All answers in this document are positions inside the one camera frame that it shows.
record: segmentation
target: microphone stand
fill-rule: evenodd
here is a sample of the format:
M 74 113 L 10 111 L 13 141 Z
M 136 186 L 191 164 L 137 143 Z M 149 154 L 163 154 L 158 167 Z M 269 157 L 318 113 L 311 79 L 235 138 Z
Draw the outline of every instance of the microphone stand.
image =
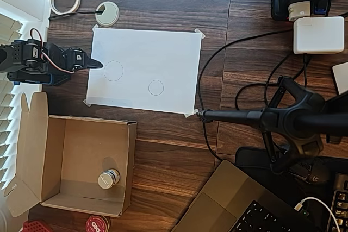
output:
M 280 76 L 278 86 L 269 106 L 262 110 L 203 110 L 196 114 L 207 123 L 229 122 L 260 130 L 275 173 L 317 156 L 323 150 L 321 133 L 327 134 L 328 142 L 332 143 L 339 143 L 342 136 L 348 136 L 348 92 L 325 102 L 320 94 L 307 90 L 291 77 Z M 295 103 L 288 108 L 278 108 L 286 91 L 295 98 Z M 289 142 L 290 149 L 279 159 L 272 132 Z

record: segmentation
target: keyboard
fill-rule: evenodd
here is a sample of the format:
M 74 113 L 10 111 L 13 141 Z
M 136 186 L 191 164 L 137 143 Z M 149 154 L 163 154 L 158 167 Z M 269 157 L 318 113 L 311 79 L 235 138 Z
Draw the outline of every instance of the keyboard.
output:
M 230 232 L 295 232 L 266 208 L 253 201 Z
M 348 193 L 345 191 L 336 191 L 333 203 L 332 212 L 336 217 L 338 226 L 341 232 L 348 231 Z M 337 232 L 335 223 L 330 218 L 329 232 Z

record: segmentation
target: robotic arm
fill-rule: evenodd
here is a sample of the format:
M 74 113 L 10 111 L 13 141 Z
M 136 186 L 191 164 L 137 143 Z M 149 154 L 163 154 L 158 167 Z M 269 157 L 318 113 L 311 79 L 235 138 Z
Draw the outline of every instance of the robotic arm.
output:
M 16 40 L 0 46 L 0 72 L 14 83 L 57 86 L 71 79 L 76 71 L 103 65 L 79 48 L 62 48 L 38 40 Z

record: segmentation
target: cylindrical container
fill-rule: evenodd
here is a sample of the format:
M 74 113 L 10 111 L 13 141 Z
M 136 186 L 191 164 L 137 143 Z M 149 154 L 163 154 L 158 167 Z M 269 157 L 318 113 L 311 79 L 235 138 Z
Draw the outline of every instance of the cylindrical container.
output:
M 108 232 L 110 220 L 104 216 L 92 215 L 86 222 L 86 232 Z
M 120 174 L 115 169 L 103 172 L 98 178 L 98 184 L 102 189 L 110 189 L 120 181 Z

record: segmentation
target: cardboard box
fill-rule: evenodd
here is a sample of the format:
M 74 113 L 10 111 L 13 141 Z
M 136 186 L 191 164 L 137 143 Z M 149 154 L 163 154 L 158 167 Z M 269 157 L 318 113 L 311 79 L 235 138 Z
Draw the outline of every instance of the cardboard box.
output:
M 6 188 L 14 217 L 37 203 L 119 217 L 131 201 L 136 123 L 48 115 L 47 95 L 36 92 L 28 109 L 21 97 L 16 175 Z M 120 181 L 108 190 L 99 175 L 114 168 Z

